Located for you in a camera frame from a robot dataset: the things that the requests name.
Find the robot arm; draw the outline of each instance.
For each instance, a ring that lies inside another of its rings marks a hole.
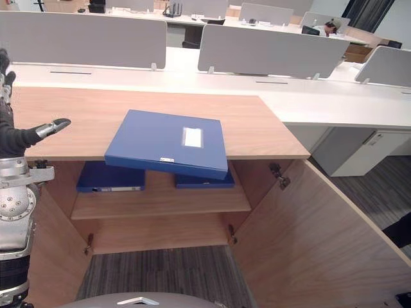
[[[11,106],[14,72],[5,49],[0,49],[0,308],[21,307],[28,294],[28,268],[39,199],[35,183],[54,178],[53,167],[30,169],[24,152],[71,122],[57,119],[28,130],[14,128]]]

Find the cabinet hinge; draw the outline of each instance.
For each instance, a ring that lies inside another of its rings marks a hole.
[[[234,227],[232,225],[229,225],[229,232],[230,232],[230,237],[232,239],[232,243],[237,244],[238,240],[237,240],[237,237],[234,234]]]
[[[275,178],[278,178],[280,188],[283,191],[291,183],[290,178],[287,178],[286,176],[283,176],[281,174],[281,166],[279,164],[270,164],[270,170],[271,173],[275,176]]]
[[[91,249],[93,239],[94,239],[94,234],[90,233],[88,238],[87,238],[87,247],[83,249],[83,253],[85,255],[89,254],[89,250]]]

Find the wooden countertop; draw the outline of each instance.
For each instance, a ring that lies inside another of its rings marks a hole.
[[[29,160],[103,160],[129,109],[219,119],[229,159],[310,156],[257,96],[15,87],[13,109],[16,128],[60,117],[72,120],[62,132],[28,149]]]

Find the computer monitor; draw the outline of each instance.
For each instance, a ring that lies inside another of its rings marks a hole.
[[[320,35],[320,31],[311,27],[302,26],[302,34]]]

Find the gray partition panel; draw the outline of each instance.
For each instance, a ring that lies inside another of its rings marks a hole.
[[[105,0],[105,7],[108,9],[112,7],[129,8],[139,12],[146,12],[148,9],[154,12],[154,0]]]
[[[251,18],[254,18],[257,21],[288,25],[293,13],[294,10],[291,8],[278,8],[276,6],[243,3],[239,20],[242,21],[245,19],[246,21],[249,21]]]
[[[313,35],[239,27],[204,26],[198,69],[298,78],[327,78],[349,42]]]
[[[411,51],[391,47],[377,47],[361,71],[356,81],[382,83],[411,87]]]
[[[183,15],[199,14],[212,18],[224,18],[229,5],[228,0],[170,0],[171,7],[173,3],[176,3],[176,9],[177,3],[182,4]]]
[[[0,46],[14,62],[146,68],[155,62],[163,69],[166,35],[164,21],[0,11]]]
[[[312,27],[314,20],[316,19],[316,26],[320,26],[322,24],[325,24],[326,22],[330,21],[332,18],[339,19],[341,21],[341,28],[338,29],[338,32],[344,33],[348,27],[348,23],[350,21],[349,18],[343,18],[343,17],[336,17],[336,16],[328,16],[328,15],[322,15],[314,12],[306,12],[304,14],[304,17],[302,18],[301,21],[301,26],[308,26]]]
[[[241,6],[243,2],[245,0],[229,0],[229,4],[232,5]],[[305,12],[310,10],[313,4],[313,0],[246,0],[246,2],[277,6],[279,8],[292,8],[297,16],[303,16]]]

